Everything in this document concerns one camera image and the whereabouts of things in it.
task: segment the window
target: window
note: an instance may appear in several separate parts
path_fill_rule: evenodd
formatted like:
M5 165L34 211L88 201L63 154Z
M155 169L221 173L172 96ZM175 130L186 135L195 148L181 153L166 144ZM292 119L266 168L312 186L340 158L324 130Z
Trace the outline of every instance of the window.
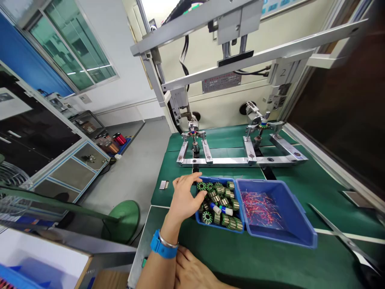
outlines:
M30 23L29 33L79 91L116 75L74 0L51 1Z

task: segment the metal plate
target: metal plate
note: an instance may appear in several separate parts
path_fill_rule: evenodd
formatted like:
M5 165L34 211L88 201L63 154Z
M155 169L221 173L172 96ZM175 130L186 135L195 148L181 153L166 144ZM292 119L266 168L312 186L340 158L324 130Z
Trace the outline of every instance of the metal plate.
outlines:
M225 73L219 76L208 78L202 81L202 92L213 92L241 85L242 75L234 72Z

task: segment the blue watch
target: blue watch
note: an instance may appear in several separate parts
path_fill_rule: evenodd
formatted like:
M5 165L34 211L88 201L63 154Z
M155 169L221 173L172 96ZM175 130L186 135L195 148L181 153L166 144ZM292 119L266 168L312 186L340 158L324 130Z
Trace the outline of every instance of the blue watch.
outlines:
M175 246L175 248L171 248L162 244L159 238L159 230L156 230L150 246L155 253L158 253L165 259L175 258L176 252L178 251L178 246Z

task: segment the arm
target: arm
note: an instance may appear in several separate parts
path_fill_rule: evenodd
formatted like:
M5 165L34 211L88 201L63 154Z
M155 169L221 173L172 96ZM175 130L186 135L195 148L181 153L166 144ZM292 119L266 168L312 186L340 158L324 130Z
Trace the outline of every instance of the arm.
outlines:
M182 222L192 216L203 202L206 191L200 191L194 198L191 185L194 181L201 182L202 173L181 176L173 181L174 195L160 235L170 243L178 243L178 235ZM172 289L175 282L176 258L165 259L159 254L151 252L146 265L139 277L137 289Z

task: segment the white wall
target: white wall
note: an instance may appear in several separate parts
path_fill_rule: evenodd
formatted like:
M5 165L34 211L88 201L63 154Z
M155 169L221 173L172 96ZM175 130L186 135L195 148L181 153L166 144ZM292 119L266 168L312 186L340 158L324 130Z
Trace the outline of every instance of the white wall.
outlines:
M120 78L85 92L92 101L89 104L84 104L78 96L71 97L69 102L77 104L75 107L78 109L100 113L154 99L155 93L150 88L140 58L133 57L130 51L134 40L122 0L77 0L77 4L87 15L93 32ZM145 118L150 118L146 107L143 106L141 111ZM155 112L152 117L163 115L159 105L151 109ZM103 114L101 121L113 125L141 119L140 114L127 110Z

